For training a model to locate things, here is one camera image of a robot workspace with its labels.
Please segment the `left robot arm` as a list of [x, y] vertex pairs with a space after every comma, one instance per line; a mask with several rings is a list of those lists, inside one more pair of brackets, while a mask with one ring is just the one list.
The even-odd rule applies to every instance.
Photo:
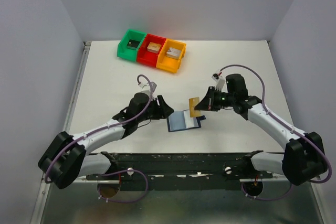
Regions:
[[162, 95], [151, 98], [138, 92], [127, 107], [105, 124], [79, 134], [58, 133], [38, 161], [45, 182], [64, 189], [80, 176], [100, 174], [104, 179], [112, 179], [117, 171], [115, 164], [104, 154], [98, 158], [89, 158], [89, 154], [133, 134], [141, 122], [167, 119], [173, 112]]

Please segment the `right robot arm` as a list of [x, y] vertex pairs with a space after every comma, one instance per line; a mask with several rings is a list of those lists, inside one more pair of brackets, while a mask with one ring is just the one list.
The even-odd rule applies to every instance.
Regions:
[[284, 150], [283, 154], [254, 151], [246, 155], [241, 165], [246, 177], [255, 177], [262, 171], [271, 172], [284, 175], [298, 186], [328, 170], [323, 158], [322, 139], [317, 133], [306, 133], [273, 115], [260, 98], [248, 94], [242, 75], [230, 74], [223, 78], [215, 73], [213, 79], [216, 86], [208, 88], [195, 109], [219, 111], [231, 107], [245, 120], [264, 130]]

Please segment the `gold credit card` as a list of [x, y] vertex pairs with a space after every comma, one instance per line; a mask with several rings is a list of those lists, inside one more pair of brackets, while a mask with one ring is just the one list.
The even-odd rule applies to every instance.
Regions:
[[191, 118], [197, 118], [202, 115], [200, 110], [195, 109], [195, 107], [199, 104], [199, 102], [200, 102], [199, 97], [189, 98], [188, 103]]

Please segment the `blue card holder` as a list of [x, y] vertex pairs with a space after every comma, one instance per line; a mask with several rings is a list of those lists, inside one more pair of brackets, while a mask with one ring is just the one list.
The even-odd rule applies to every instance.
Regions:
[[189, 110], [175, 111], [167, 118], [168, 132], [178, 132], [190, 129], [201, 128], [201, 121], [205, 120], [204, 115], [195, 118], [190, 117]]

